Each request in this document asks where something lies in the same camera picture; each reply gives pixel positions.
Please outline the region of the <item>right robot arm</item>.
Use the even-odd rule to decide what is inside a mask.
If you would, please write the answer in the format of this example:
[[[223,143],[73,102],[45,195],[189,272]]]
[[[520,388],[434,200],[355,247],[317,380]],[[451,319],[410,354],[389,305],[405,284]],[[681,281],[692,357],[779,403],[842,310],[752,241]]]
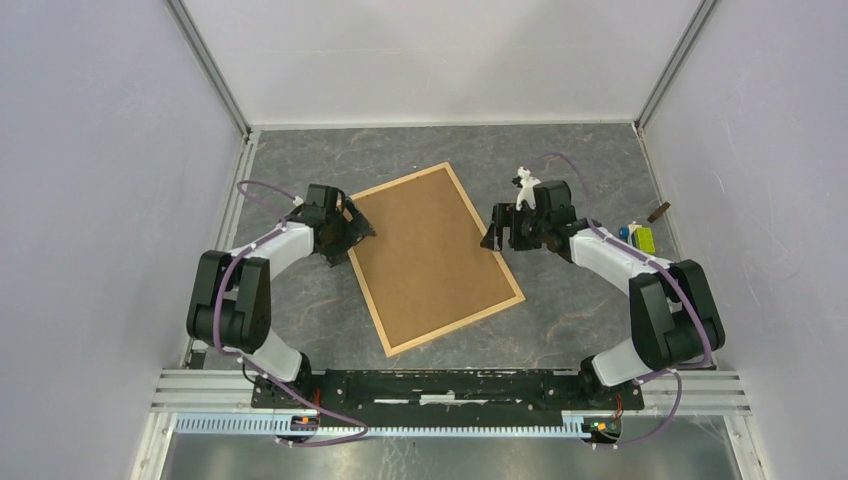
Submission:
[[[726,333],[700,264],[645,253],[594,220],[579,217],[563,180],[516,177],[513,182],[519,188],[517,198],[493,206],[481,247],[547,248],[594,272],[628,299],[629,337],[581,363],[577,392],[585,405],[602,408],[628,383],[711,365]]]

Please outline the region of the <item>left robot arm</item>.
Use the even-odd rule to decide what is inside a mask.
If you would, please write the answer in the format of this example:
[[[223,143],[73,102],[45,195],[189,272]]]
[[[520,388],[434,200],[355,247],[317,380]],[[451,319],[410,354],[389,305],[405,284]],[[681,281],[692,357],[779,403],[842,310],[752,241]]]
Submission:
[[[271,284],[301,259],[321,256],[336,266],[376,231],[353,199],[337,187],[311,184],[306,195],[287,193],[293,204],[264,235],[228,251],[204,252],[189,302],[186,330],[193,340],[234,356],[259,377],[276,384],[290,407],[314,394],[308,357],[271,328]]]

